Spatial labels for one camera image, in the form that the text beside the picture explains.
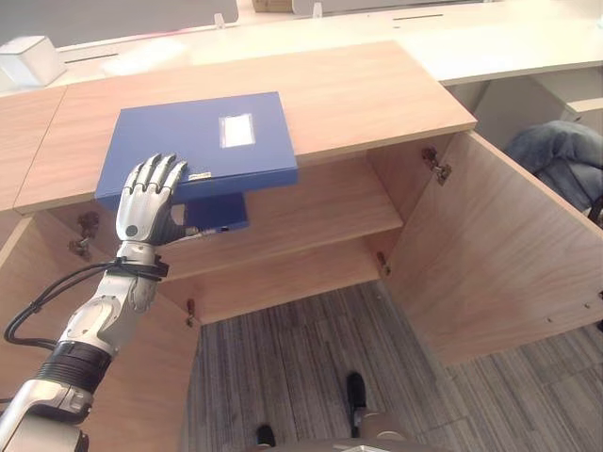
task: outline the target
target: black shoe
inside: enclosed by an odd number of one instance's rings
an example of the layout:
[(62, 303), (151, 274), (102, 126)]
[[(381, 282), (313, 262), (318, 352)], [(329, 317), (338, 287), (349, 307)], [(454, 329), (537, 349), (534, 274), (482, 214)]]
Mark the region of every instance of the black shoe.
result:
[(258, 444), (268, 444), (270, 447), (274, 447), (276, 445), (276, 441), (274, 441), (274, 433), (268, 424), (258, 427), (255, 431), (255, 436)]
[(365, 381), (358, 372), (350, 373), (346, 383), (348, 404), (350, 405), (351, 437), (358, 438), (360, 432), (358, 426), (356, 426), (356, 410), (367, 407), (367, 389), (365, 388)]

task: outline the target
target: gray carpet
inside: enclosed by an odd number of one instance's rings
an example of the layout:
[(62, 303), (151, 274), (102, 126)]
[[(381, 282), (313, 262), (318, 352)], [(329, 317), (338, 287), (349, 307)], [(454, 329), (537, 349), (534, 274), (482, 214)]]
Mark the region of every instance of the gray carpet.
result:
[(202, 328), (184, 450), (346, 437), (344, 380), (423, 444), (453, 451), (603, 450), (603, 333), (587, 327), (443, 368), (377, 283)]

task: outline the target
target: silver robot arm segment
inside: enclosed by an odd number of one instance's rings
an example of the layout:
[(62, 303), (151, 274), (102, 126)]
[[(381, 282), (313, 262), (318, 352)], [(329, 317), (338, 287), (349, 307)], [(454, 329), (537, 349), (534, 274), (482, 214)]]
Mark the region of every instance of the silver robot arm segment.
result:
[(86, 419), (109, 365), (151, 307), (167, 266), (155, 246), (185, 235), (171, 218), (171, 199), (186, 165), (155, 155), (128, 176), (116, 220), (122, 245), (116, 264), (69, 319), (34, 379), (18, 391), (0, 417), (0, 451), (83, 452)]

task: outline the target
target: gray fabric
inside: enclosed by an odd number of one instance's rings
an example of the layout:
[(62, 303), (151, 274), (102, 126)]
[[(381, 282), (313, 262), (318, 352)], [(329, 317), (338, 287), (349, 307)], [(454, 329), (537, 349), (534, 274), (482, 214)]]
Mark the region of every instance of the gray fabric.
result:
[(588, 127), (537, 125), (519, 133), (505, 153), (579, 211), (603, 195), (603, 137)]

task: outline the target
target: wooden cabinet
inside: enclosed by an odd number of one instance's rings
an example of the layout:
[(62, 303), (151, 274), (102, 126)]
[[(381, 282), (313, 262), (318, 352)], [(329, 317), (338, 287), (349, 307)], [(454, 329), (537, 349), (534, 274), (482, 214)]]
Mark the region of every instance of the wooden cabinet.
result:
[[(300, 182), (247, 194), (245, 230), (161, 249), (171, 273), (98, 392), (83, 426), (92, 450), (175, 448), (197, 345), (188, 299), (203, 324), (383, 278), (444, 363), (603, 317), (603, 232), (471, 132), (471, 115), (396, 44), (376, 43), (68, 87), (12, 202), (33, 216), (0, 251), (0, 324), (83, 265), (67, 249), (78, 215), (100, 216), (93, 260), (114, 254), (114, 214), (91, 193), (121, 107), (261, 90), (281, 93)], [(425, 150), (449, 165), (443, 184)], [(28, 328), (56, 336), (94, 284)], [(0, 346), (3, 393), (43, 359), (23, 348)], [(111, 438), (95, 434), (109, 426)]]

